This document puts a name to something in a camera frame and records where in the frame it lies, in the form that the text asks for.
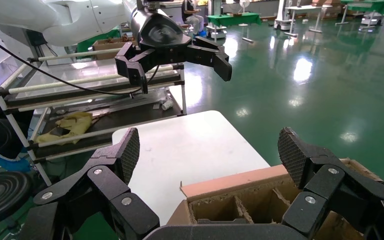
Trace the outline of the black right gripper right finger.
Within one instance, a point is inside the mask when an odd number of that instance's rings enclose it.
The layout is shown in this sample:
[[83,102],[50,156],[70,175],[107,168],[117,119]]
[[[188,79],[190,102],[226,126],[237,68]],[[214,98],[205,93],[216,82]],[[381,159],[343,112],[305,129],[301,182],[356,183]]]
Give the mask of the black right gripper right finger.
[[300,190],[282,224],[311,239],[330,212],[367,240],[384,240],[384,181],[347,167],[329,149],[304,142],[290,127],[277,141],[279,158]]

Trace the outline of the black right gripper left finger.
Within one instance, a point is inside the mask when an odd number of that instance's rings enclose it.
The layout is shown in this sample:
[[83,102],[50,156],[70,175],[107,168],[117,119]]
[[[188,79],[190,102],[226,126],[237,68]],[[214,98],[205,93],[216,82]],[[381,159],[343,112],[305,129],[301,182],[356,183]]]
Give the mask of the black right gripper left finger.
[[139,155],[139,132],[130,127],[119,143],[97,149],[79,171],[34,197],[21,238],[70,239],[89,217],[100,213],[119,239],[144,239],[160,220],[129,188]]

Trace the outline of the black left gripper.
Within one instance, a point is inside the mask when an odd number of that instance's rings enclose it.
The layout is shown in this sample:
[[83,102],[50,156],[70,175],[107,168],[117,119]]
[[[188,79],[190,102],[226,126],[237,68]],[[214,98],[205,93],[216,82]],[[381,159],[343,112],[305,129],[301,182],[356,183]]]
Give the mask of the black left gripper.
[[231,80],[232,65],[224,46],[200,36],[192,41],[161,9],[136,9],[130,27],[138,46],[126,42],[115,56],[115,65],[117,73],[143,94],[148,93],[146,73],[156,65],[187,61],[213,68],[225,82]]

